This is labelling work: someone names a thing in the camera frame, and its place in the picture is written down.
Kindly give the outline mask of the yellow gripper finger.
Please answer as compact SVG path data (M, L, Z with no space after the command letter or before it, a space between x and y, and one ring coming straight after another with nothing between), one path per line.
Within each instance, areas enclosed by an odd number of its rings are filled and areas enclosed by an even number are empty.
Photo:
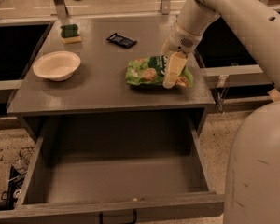
M169 48L169 41L166 40L161 48L161 54L164 56L170 56L173 52Z
M171 89L177 82L181 72L183 71L188 55L183 51L174 52L169 57L169 62L166 65L164 80L162 86L166 89Z

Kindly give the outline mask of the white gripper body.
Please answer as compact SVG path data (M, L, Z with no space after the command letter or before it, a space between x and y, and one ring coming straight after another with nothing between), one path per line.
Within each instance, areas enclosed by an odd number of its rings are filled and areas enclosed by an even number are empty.
M202 40L201 35L192 35L182 29L177 21L171 26L167 39L170 51L183 51L186 54L192 53Z

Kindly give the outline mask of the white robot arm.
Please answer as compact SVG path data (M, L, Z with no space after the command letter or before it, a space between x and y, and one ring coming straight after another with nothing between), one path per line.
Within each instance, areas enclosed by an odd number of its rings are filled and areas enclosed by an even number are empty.
M280 14L259 0L187 0L162 52L192 53L217 18L280 92ZM223 224L280 224L280 101L251 113L233 139Z

